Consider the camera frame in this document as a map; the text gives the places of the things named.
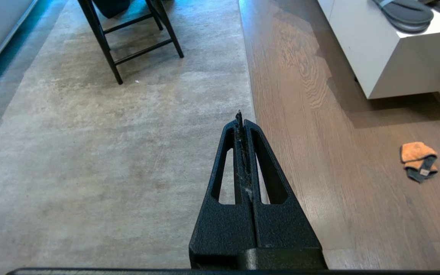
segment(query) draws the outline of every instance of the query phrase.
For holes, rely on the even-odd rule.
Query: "black plastic attachment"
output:
[[[218,202],[227,151],[233,149],[235,205]],[[257,160],[271,204],[261,202]],[[189,245],[195,269],[270,269],[288,255],[293,269],[326,269],[322,246],[258,125],[236,120],[222,132]]]

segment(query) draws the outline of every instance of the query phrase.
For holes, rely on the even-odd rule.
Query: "gray area rug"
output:
[[[184,59],[170,44],[120,65],[117,85],[69,0],[12,82],[0,120],[0,274],[189,267],[222,127],[239,109],[254,113],[237,0],[165,3]],[[136,0],[105,26],[144,12]],[[167,38],[152,19],[108,37],[117,58]],[[21,53],[12,62],[28,58]],[[0,80],[12,73],[22,71]],[[233,202],[233,189],[222,196]]]

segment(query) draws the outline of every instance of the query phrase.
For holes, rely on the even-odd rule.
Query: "dark object under chair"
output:
[[[123,80],[120,76],[120,73],[117,70],[117,65],[120,65],[126,61],[129,61],[130,59],[133,59],[133,58],[136,58],[136,57],[141,56],[143,54],[146,54],[154,49],[158,49],[158,48],[172,42],[174,44],[174,46],[176,47],[176,50],[178,51],[178,55],[180,56],[180,58],[184,57],[183,52],[180,47],[180,44],[178,42],[178,39],[176,38],[176,35],[174,33],[173,26],[171,26],[171,22],[169,21],[169,18],[167,17],[167,14],[166,14],[166,10],[164,9],[164,5],[162,5],[162,0],[145,0],[145,3],[147,4],[147,7],[150,10],[150,14],[139,17],[137,19],[133,19],[131,21],[125,22],[121,25],[118,25],[118,26],[115,26],[115,27],[112,27],[112,28],[109,28],[106,30],[103,30],[103,27],[101,26],[101,23],[98,19],[98,16],[96,15],[96,10],[94,9],[94,6],[93,6],[91,0],[78,0],[78,2],[82,8],[82,11],[84,12],[84,15],[86,16],[87,21],[89,22],[89,26],[91,26],[91,29],[94,33],[94,36],[96,37],[96,40],[98,40],[98,43],[101,47],[101,50],[103,51],[103,54],[105,55],[105,58],[108,61],[108,64],[110,64],[110,68],[112,69],[113,74],[115,75],[116,81],[119,84],[122,84]],[[95,0],[96,6],[98,6],[100,10],[101,10],[101,8],[103,8],[103,9],[110,8],[110,7],[106,6],[106,4],[109,2],[110,1],[107,1],[107,0],[98,0],[98,1]],[[120,13],[127,8],[124,4],[126,4],[126,2],[128,2],[128,0],[119,0],[117,2],[120,2],[120,5],[114,6],[114,7],[110,8],[109,10],[105,11],[105,13],[107,13],[106,15],[104,14],[105,16],[115,14],[116,12]],[[166,26],[166,29],[167,29],[169,36],[171,38],[168,40],[165,40],[163,42],[159,42],[156,45],[153,45],[151,47],[148,47],[147,49],[143,49],[139,52],[130,54],[129,56],[126,56],[122,59],[115,61],[112,57],[112,54],[110,53],[110,46],[108,45],[108,41],[107,41],[105,35],[107,33],[111,33],[112,31],[119,30],[121,28],[124,28],[126,26],[130,26],[131,24],[143,21],[148,18],[154,18],[157,26],[159,27],[159,30],[163,29],[162,24],[161,24],[161,23],[163,23],[164,26]]]

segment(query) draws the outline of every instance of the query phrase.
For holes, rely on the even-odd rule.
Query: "wooden floor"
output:
[[[440,171],[418,184],[399,147],[439,153],[440,93],[369,101],[315,0],[239,0],[256,118],[331,269],[440,269]]]

